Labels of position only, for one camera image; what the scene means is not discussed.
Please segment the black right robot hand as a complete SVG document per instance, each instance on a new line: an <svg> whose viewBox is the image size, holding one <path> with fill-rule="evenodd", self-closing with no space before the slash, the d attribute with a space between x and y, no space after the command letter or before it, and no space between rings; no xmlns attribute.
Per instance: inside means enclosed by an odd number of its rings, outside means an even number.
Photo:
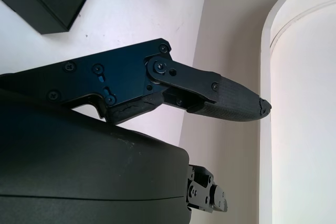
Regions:
<svg viewBox="0 0 336 224"><path fill-rule="evenodd" d="M156 39L1 75L1 223L189 223L193 209L227 211L184 149L120 124L162 104L236 122L271 105L170 51Z"/></svg>

